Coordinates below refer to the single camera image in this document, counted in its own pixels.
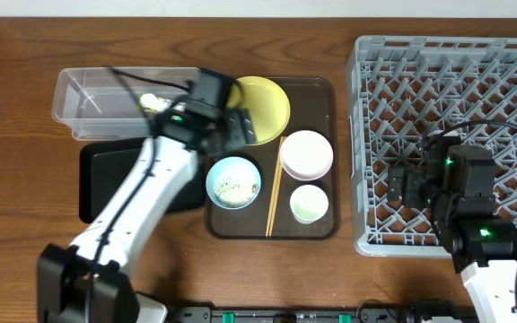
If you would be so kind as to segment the light blue bowl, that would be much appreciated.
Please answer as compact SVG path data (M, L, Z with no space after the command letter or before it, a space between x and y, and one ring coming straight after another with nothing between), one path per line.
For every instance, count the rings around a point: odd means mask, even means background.
M261 175L254 163L242 157L227 157L216 162L206 175L206 193L223 209L238 210L250 205L259 195Z

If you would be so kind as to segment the food wrapper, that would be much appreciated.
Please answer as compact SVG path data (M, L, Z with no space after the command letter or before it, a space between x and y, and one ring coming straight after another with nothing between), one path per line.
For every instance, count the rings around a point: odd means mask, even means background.
M160 113L168 109L172 103L173 100L157 97L152 93L146 93L140 96L138 108L151 113Z

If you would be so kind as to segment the pale green cup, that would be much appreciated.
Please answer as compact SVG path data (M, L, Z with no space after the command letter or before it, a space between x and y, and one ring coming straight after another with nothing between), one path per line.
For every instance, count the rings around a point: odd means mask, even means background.
M302 185L290 196L290 209L294 219L301 224L320 220L329 209L327 194L314 185Z

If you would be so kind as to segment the rice leftovers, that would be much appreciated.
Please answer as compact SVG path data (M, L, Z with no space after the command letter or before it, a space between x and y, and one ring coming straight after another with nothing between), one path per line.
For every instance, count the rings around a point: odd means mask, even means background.
M249 204L259 191L252 179L221 178L214 185L214 193L220 205L239 208Z

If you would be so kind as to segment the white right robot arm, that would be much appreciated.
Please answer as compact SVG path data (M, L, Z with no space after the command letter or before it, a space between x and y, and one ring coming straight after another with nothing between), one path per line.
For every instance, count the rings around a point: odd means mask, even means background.
M517 228L495 213L495 173L491 151L445 135L421 166L390 167L387 198L429 209L478 321L517 322Z

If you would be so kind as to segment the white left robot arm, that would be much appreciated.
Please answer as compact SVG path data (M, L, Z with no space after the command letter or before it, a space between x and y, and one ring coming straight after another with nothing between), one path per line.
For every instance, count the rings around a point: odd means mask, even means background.
M242 84L203 68L166 109L141 109L149 135L116 193L66 248L37 261L39 322L163 322L168 309L131 284L145 243L202 155L255 143Z

